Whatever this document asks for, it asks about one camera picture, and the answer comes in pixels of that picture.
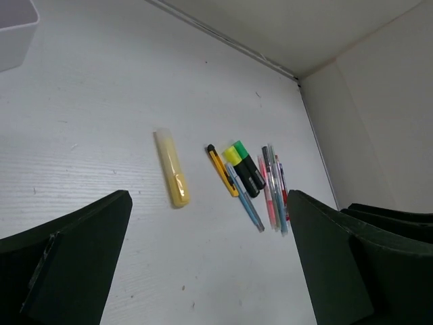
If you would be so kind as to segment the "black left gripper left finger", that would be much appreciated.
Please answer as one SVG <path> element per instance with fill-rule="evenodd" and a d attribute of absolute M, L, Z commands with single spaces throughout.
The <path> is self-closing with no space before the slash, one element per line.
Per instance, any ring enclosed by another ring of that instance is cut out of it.
<path fill-rule="evenodd" d="M 99 324 L 132 206 L 117 190 L 1 239 L 1 323 Z"/>

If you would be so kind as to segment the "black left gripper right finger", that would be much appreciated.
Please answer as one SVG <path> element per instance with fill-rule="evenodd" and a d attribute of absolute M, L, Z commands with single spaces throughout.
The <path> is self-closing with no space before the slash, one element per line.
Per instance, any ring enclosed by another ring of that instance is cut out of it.
<path fill-rule="evenodd" d="M 290 223 L 318 324 L 431 324 L 432 216 L 335 210 L 300 190 Z"/>

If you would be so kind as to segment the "blue utility knife pen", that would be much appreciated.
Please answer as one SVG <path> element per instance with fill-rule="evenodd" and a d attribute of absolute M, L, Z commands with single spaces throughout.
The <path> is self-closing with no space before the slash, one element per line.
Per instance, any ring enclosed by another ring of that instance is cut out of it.
<path fill-rule="evenodd" d="M 235 187 L 237 188 L 237 190 L 239 192 L 239 198 L 240 198 L 247 214 L 249 215 L 250 219 L 252 220 L 253 224 L 256 226 L 258 231 L 260 233 L 264 232 L 265 227 L 264 227 L 258 213 L 256 212 L 256 209 L 254 208 L 254 205 L 252 204 L 250 197 L 249 197 L 245 187 L 243 186 L 243 183 L 240 181 L 237 173 L 235 172 L 233 165 L 230 162 L 227 162 L 225 164 L 225 167 L 226 167 L 228 174 L 232 178 Z"/>

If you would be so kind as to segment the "pale yellow highlighter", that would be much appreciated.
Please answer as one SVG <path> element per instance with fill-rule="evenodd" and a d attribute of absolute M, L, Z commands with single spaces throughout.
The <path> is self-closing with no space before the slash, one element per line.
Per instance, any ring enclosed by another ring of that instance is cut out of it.
<path fill-rule="evenodd" d="M 184 207 L 190 196 L 172 134 L 169 129 L 159 128 L 154 135 L 172 203 L 176 208 Z"/>

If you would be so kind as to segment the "green cap black highlighter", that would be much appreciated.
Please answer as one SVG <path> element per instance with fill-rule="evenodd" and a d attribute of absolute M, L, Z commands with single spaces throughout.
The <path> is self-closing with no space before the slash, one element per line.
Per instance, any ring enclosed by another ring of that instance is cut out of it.
<path fill-rule="evenodd" d="M 247 149 L 244 147 L 243 143 L 240 140 L 238 140 L 233 144 L 233 146 L 235 147 L 240 158 L 248 168 L 256 187 L 259 190 L 263 190 L 266 185 L 265 180 L 262 174 L 260 173 L 260 171 L 258 170 L 258 167 L 256 166 L 255 162 L 252 160 Z"/>

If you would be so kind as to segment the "light blue gel pen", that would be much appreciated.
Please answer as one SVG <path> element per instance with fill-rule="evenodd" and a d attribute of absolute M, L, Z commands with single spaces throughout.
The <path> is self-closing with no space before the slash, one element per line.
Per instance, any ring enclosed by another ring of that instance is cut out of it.
<path fill-rule="evenodd" d="M 277 199 L 277 210 L 278 210 L 278 214 L 279 214 L 281 234 L 282 234 L 282 236 L 286 236 L 288 234 L 286 212 L 285 212 L 284 205 L 283 205 L 283 197 L 281 194 L 281 186 L 280 186 L 280 182 L 279 182 L 279 178 L 278 178 L 275 153 L 274 153 L 273 145 L 270 143 L 268 143 L 268 150 L 269 150 L 273 179 L 274 179 L 274 183 L 275 183 L 275 195 L 276 195 L 276 199 Z"/>

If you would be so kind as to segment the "red gel pen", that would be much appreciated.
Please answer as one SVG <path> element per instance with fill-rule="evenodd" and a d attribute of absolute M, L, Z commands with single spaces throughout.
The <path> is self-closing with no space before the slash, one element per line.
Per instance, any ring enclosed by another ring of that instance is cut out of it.
<path fill-rule="evenodd" d="M 290 220 L 290 216 L 288 213 L 288 189 L 287 189 L 287 185 L 286 185 L 286 180 L 285 180 L 285 175 L 283 172 L 283 165 L 280 163 L 279 161 L 279 157 L 278 155 L 275 155 L 275 160 L 277 163 L 277 168 L 278 168 L 278 173 L 279 173 L 279 180 L 280 180 L 280 184 L 281 184 L 281 194 L 283 197 L 283 204 L 284 204 L 284 209 L 286 212 L 286 221 Z"/>

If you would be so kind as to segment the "pink gel pen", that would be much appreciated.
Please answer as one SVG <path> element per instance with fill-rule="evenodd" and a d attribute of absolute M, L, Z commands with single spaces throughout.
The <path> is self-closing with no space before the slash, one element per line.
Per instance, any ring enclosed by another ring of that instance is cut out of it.
<path fill-rule="evenodd" d="M 261 173 L 261 175 L 265 181 L 264 193 L 265 193 L 265 201 L 266 201 L 266 205 L 267 205 L 267 212 L 268 212 L 268 216 L 269 216 L 269 222 L 271 225 L 271 229 L 276 230 L 277 224 L 276 224 L 275 210 L 274 210 L 273 200 L 271 198 L 271 193 L 270 193 L 270 189 L 269 189 L 269 181 L 268 181 L 267 172 L 265 169 L 265 162 L 264 162 L 262 155 L 258 155 L 258 165 L 259 165 L 260 173 Z"/>

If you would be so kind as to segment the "purple gel pen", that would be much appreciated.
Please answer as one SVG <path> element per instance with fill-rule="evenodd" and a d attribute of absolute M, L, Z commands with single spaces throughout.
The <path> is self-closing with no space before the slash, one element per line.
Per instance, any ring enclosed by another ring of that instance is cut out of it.
<path fill-rule="evenodd" d="M 283 173 L 283 167 L 282 164 L 280 163 L 279 160 L 277 160 L 277 166 L 278 166 L 278 170 L 279 170 L 279 179 L 281 182 L 281 191 L 287 191 L 286 190 L 286 181 L 284 179 L 284 173 Z"/>

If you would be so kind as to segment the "grey green gel pen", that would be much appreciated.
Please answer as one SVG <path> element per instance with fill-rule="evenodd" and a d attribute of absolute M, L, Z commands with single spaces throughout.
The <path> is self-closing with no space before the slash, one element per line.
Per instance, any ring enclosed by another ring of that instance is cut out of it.
<path fill-rule="evenodd" d="M 269 149 L 267 146 L 262 147 L 262 154 L 263 154 L 265 169 L 266 169 L 266 173 L 267 173 L 268 187 L 269 187 L 269 191 L 270 191 L 271 198 L 273 201 L 273 209 L 275 212 L 275 229 L 281 231 L 281 221 L 280 221 L 279 209 L 278 209 L 278 203 L 277 203 L 277 192 L 276 192 L 276 188 L 275 188 L 274 177 L 272 174 Z"/>

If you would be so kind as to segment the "yellow utility knife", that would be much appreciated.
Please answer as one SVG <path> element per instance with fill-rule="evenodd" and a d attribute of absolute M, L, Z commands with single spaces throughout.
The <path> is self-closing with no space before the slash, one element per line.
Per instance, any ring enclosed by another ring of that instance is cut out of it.
<path fill-rule="evenodd" d="M 206 148 L 206 151 L 217 171 L 219 174 L 221 180 L 225 184 L 226 188 L 228 189 L 229 193 L 232 195 L 232 197 L 238 197 L 239 192 L 237 188 L 234 185 L 234 182 L 231 178 L 231 176 L 228 174 L 228 171 L 226 167 L 223 164 L 223 161 L 221 160 L 220 156 L 218 155 L 217 151 L 215 150 L 215 147 L 212 144 L 209 144 Z"/>

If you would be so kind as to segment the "white plastic organizer container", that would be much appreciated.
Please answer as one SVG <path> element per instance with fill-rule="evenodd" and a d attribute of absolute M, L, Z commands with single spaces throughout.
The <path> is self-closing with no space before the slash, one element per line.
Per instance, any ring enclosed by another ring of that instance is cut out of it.
<path fill-rule="evenodd" d="M 1 72 L 20 66 L 40 21 L 31 0 L 1 0 Z"/>

